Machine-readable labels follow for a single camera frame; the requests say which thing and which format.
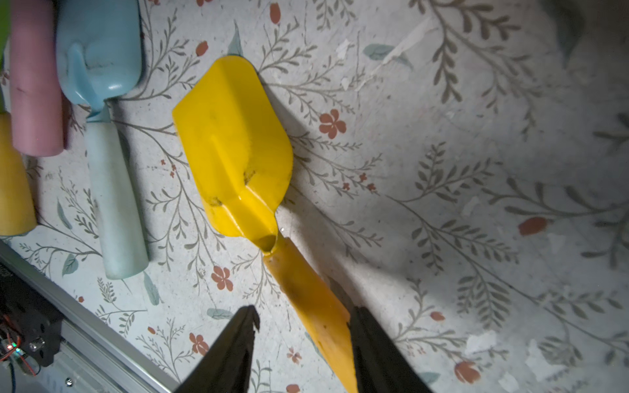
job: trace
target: green object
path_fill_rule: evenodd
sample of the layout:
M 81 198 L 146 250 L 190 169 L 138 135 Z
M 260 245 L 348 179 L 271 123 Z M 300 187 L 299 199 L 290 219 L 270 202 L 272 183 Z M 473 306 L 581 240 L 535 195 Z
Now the green object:
M 387 55 L 394 50 L 395 47 L 393 45 L 385 45 L 383 43 L 370 43 L 363 50 L 362 53 L 366 54 L 371 60 L 384 60 Z M 413 64 L 408 60 L 405 53 L 402 53 L 398 57 L 393 58 L 394 61 L 397 61 L 400 64 L 404 64 L 411 70 L 413 69 Z
M 0 69 L 4 65 L 4 46 L 9 38 L 10 24 L 9 0 L 0 0 Z M 0 92 L 0 113 L 5 112 L 2 92 Z

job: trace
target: wire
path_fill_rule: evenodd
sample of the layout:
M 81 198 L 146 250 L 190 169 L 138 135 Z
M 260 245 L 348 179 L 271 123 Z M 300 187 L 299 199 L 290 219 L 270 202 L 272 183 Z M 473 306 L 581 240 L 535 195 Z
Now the wire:
M 13 362 L 11 360 L 9 360 L 9 370 L 11 371 L 11 393 L 15 393 L 15 368 L 13 367 Z
M 0 358 L 0 362 L 3 362 L 3 361 L 5 361 L 5 360 L 7 360 L 7 359 L 8 359 L 8 358 L 9 358 L 9 357 L 13 354 L 13 352 L 15 352 L 15 350 L 17 350 L 17 347 L 16 347 L 16 348 L 13 348 L 13 349 L 12 349 L 12 350 L 10 350 L 10 351 L 8 351 L 8 352 L 7 352 L 7 354 L 6 354 L 5 356 L 1 357 L 1 358 Z
M 7 337 L 9 338 L 10 342 L 13 342 L 13 339 L 11 337 L 11 335 L 9 333 L 7 333 Z M 7 354 L 5 354 L 3 357 L 0 358 L 0 362 L 3 362 L 5 360 L 7 360 L 12 354 L 13 352 L 15 352 L 16 350 L 19 349 L 19 346 L 22 344 L 22 338 L 20 336 L 18 336 L 18 344 L 12 349 L 10 350 Z
M 28 364 L 28 362 L 24 359 L 24 357 L 22 356 L 22 354 L 20 352 L 18 352 L 19 358 L 22 359 L 22 362 L 24 362 L 24 364 L 28 367 L 28 369 L 31 371 L 31 374 L 33 374 L 34 377 L 37 376 L 37 374 L 35 373 L 35 371 L 33 370 L 33 367 L 31 367 L 30 364 Z

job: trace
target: pink foam cylinder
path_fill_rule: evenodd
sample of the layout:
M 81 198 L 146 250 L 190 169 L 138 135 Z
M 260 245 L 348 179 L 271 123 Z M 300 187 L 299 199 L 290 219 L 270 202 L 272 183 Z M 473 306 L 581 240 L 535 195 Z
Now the pink foam cylinder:
M 51 0 L 11 0 L 9 61 L 13 146 L 34 157 L 61 153 L 62 93 Z

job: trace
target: screw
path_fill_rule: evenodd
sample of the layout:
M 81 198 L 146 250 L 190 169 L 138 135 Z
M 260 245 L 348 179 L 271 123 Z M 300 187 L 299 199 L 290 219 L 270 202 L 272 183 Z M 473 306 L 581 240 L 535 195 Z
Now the screw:
M 38 337 L 34 339 L 33 341 L 31 341 L 31 343 L 28 345 L 28 348 L 31 350 L 31 352 L 35 352 L 41 349 L 45 343 L 46 341 L 44 341 L 43 338 Z

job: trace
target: shovel handle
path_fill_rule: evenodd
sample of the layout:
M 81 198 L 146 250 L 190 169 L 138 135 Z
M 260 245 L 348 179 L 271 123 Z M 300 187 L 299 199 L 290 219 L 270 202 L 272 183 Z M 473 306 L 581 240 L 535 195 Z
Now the shovel handle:
M 125 279 L 144 270 L 148 256 L 118 130 L 87 123 L 85 144 L 105 274 Z
M 348 393 L 357 393 L 350 314 L 306 262 L 289 238 L 277 242 L 262 259 Z

